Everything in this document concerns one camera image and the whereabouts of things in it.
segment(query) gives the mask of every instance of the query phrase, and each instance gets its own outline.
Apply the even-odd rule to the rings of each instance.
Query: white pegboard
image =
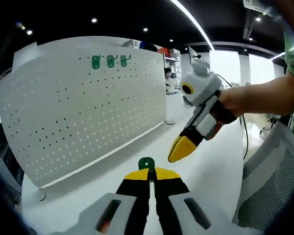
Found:
[[[0,82],[4,132],[37,187],[166,119],[161,54],[123,47],[64,51],[31,60]],[[101,55],[98,70],[92,68],[93,55]],[[118,55],[113,68],[107,55]],[[131,55],[127,67],[120,65],[121,55]]]

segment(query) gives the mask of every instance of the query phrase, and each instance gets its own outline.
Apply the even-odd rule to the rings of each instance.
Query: office chair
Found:
[[[281,118],[280,115],[275,115],[275,114],[266,114],[266,116],[270,118],[267,122],[271,122],[271,127],[270,128],[263,127],[263,129],[259,132],[259,135],[261,135],[264,131],[271,131],[273,129],[273,126]]]
[[[233,222],[264,231],[294,190],[294,134],[277,122],[245,163]]]

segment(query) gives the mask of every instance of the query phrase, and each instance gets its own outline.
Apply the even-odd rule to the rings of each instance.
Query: green sleeve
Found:
[[[284,42],[285,61],[288,65],[287,72],[294,75],[294,36],[284,33]]]

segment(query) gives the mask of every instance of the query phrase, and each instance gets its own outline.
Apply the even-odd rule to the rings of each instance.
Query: black ceiling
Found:
[[[211,41],[252,44],[271,51],[283,51],[283,30],[265,16],[253,24],[250,42],[243,39],[247,10],[242,0],[180,0],[197,19]],[[183,48],[186,43],[204,42],[192,22],[170,0],[34,1],[0,3],[0,71],[12,65],[13,53],[37,42],[77,36],[113,36],[149,41],[163,47]],[[91,23],[96,17],[97,23]],[[33,34],[15,29],[21,22]]]

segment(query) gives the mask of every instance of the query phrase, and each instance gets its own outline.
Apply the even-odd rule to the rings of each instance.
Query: mesh chair back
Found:
[[[233,222],[264,231],[294,190],[294,134],[278,122],[244,165]]]

